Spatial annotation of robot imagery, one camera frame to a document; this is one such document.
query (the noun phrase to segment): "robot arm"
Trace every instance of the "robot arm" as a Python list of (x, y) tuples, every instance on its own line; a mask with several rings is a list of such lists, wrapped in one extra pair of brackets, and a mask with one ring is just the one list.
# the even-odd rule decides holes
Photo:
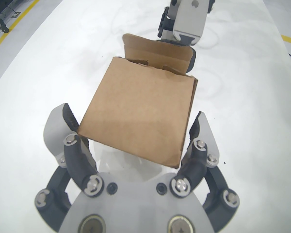
[[(36, 196), (35, 205), (44, 221), (56, 232), (85, 233), (83, 229), (87, 227), (96, 232), (96, 227), (104, 228), (107, 224), (108, 232), (118, 232), (119, 226), (125, 228), (125, 232), (149, 232), (154, 225), (153, 232), (165, 232), (168, 226), (171, 233), (180, 224), (187, 229), (185, 233), (194, 232), (189, 229), (194, 227), (198, 232), (214, 233), (219, 232), (238, 209), (239, 197), (228, 187), (217, 167), (219, 150), (203, 112), (198, 114), (190, 129), (191, 143), (178, 173), (164, 174), (144, 183), (122, 182), (110, 173), (98, 173), (88, 140), (77, 135), (77, 127), (66, 103), (51, 112), (44, 130), (45, 143), (59, 167), (47, 187)], [(71, 178), (81, 190), (72, 206), (65, 193)], [(203, 178), (210, 192), (202, 206), (191, 192)], [(149, 213), (140, 209), (145, 204)], [(110, 213), (110, 206), (116, 211)], [(145, 225), (149, 228), (138, 226), (144, 220), (140, 217), (141, 211), (146, 212)], [(131, 217), (139, 224), (130, 225), (127, 218)], [(121, 224), (113, 227), (113, 222)]]
[(215, 0), (171, 0), (165, 7), (158, 37), (173, 44), (195, 45)]

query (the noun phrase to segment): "open cardboard box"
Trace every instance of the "open cardboard box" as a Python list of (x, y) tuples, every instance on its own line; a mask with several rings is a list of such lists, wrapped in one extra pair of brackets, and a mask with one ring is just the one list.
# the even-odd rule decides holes
[(189, 46), (123, 36), (81, 121), (78, 134), (165, 166), (178, 168), (197, 79), (185, 72)]

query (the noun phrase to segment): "white table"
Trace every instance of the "white table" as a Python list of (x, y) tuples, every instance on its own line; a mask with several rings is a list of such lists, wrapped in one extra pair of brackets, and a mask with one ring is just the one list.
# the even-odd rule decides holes
[[(0, 233), (52, 232), (33, 204), (57, 167), (42, 138), (50, 111), (68, 102), (80, 122), (111, 58), (124, 56), (122, 34), (156, 39), (169, 1), (64, 0), (19, 52), (0, 80)], [(222, 232), (291, 232), (291, 62), (262, 0), (217, 0), (195, 49), (189, 127), (206, 113), (241, 199)], [(168, 171), (90, 144), (100, 171)], [(79, 190), (67, 190), (74, 201)], [(204, 182), (195, 193), (203, 202)]]

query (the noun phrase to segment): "bolt head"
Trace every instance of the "bolt head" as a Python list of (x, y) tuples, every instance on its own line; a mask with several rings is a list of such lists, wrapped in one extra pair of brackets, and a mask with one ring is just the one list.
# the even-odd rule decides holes
[(44, 207), (46, 205), (46, 198), (47, 198), (47, 195), (49, 194), (49, 190), (47, 189), (44, 189), (44, 190), (41, 190), (38, 195), (36, 196), (36, 199), (35, 199), (35, 204), (37, 207), (41, 208), (41, 207)]
[(66, 141), (68, 144), (71, 144), (72, 142), (75, 141), (75, 136), (74, 135), (69, 135), (67, 138), (66, 138)]
[(236, 204), (237, 203), (237, 195), (233, 194), (233, 193), (229, 193), (226, 196), (227, 201), (229, 201), (232, 204)]
[(198, 146), (200, 149), (203, 149), (203, 148), (205, 148), (206, 143), (204, 143), (203, 141), (197, 141), (197, 146)]
[(98, 182), (96, 180), (90, 180), (87, 184), (87, 188), (90, 191), (95, 191), (97, 189)]
[(186, 188), (187, 188), (187, 185), (184, 182), (184, 180), (182, 180), (182, 179), (177, 180), (177, 183), (176, 183), (176, 189), (177, 190), (179, 190), (179, 191), (185, 191)]
[(210, 161), (212, 163), (216, 163), (217, 159), (212, 154), (209, 154), (208, 155), (208, 161)]

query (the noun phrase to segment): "screw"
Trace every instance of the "screw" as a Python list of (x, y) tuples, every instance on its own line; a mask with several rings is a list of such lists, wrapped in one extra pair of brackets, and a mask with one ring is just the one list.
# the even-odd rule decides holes
[(216, 163), (217, 159), (212, 154), (209, 154), (208, 155), (208, 161), (210, 161), (212, 163)]
[(35, 200), (35, 203), (36, 203), (36, 206), (41, 208), (41, 207), (44, 207), (46, 205), (46, 198), (47, 198), (47, 195), (49, 194), (49, 190), (45, 189), (45, 190), (41, 190), (38, 195), (36, 196), (36, 200)]
[(237, 195), (233, 194), (233, 193), (228, 193), (228, 195), (226, 196), (227, 201), (229, 201), (232, 204), (236, 204), (237, 203)]
[(187, 188), (187, 185), (186, 185), (186, 183), (184, 182), (184, 180), (182, 180), (182, 179), (177, 180), (177, 183), (176, 183), (176, 189), (177, 189), (178, 191), (185, 191), (186, 188)]
[(206, 146), (206, 143), (204, 143), (203, 141), (197, 141), (197, 146), (198, 146), (200, 149), (203, 149), (203, 148)]
[(68, 144), (71, 144), (72, 142), (75, 141), (75, 137), (74, 135), (69, 135), (67, 138), (66, 138), (66, 141)]
[(87, 184), (87, 188), (90, 192), (97, 190), (98, 182), (96, 180), (90, 180)]
[(226, 202), (226, 204), (232, 208), (236, 208), (239, 206), (239, 197), (237, 194), (225, 190), (223, 192), (223, 199)]
[(192, 6), (194, 6), (195, 8), (197, 8), (199, 6), (199, 2), (197, 0), (193, 0), (192, 1)]
[(62, 157), (60, 158), (60, 163), (63, 164), (63, 163), (65, 163), (65, 162), (66, 162), (65, 157), (62, 156)]

